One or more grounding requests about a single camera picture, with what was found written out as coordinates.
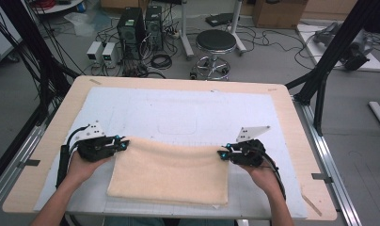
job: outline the towel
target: towel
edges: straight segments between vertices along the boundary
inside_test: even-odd
[[[228,161],[219,146],[177,146],[127,137],[116,155],[107,195],[147,202],[225,205]]]

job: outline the forearm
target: forearm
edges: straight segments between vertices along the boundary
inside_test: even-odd
[[[281,192],[267,194],[267,198],[272,212],[272,226],[292,226],[293,219]]]
[[[66,211],[68,202],[79,185],[78,183],[71,183],[68,180],[64,180],[55,194],[53,194],[40,210],[31,225],[59,225]]]

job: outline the table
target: table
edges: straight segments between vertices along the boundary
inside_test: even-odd
[[[33,208],[43,188],[48,169],[59,151],[59,146],[64,142],[67,131],[71,128],[87,93],[92,87],[98,86],[269,94],[277,110],[277,117],[302,189],[302,197],[308,209],[308,219],[333,220],[337,217],[325,182],[313,180],[311,176],[312,173],[320,173],[320,170],[294,109],[290,94],[283,85],[97,76],[81,76],[75,80],[31,156],[31,159],[39,159],[40,164],[37,167],[27,166],[24,168],[3,205],[4,211],[9,213],[34,212]]]

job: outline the chair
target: chair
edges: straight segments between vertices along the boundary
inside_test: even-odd
[[[236,47],[236,39],[231,33],[222,30],[206,30],[197,35],[197,48],[211,54],[200,59],[190,73],[191,79],[198,75],[207,80],[229,80],[230,64],[218,57],[232,52]]]

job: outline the electrical device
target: electrical device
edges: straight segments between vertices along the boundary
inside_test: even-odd
[[[230,24],[233,20],[233,13],[220,13],[215,16],[210,16],[205,18],[205,22],[207,22],[210,26],[218,26],[223,24]]]
[[[87,50],[87,57],[93,63],[93,67],[103,65],[103,44],[101,41],[94,41]]]
[[[117,50],[117,45],[114,42],[108,42],[105,45],[103,51],[104,64],[107,68],[115,68],[117,62],[119,61],[119,55]]]
[[[123,59],[141,59],[142,41],[146,38],[141,8],[125,8],[120,16],[117,31],[122,46]]]
[[[334,40],[334,37],[339,32],[341,26],[342,24],[334,22],[328,27],[316,31],[313,41],[315,43],[321,42],[325,46],[328,46],[331,41]],[[350,71],[355,71],[369,61],[367,54],[373,50],[372,44],[372,38],[365,34],[364,29],[361,29],[340,58],[340,62],[343,64],[344,68]]]
[[[149,35],[148,43],[151,50],[164,50],[163,40],[163,9],[161,6],[148,6],[144,19]]]

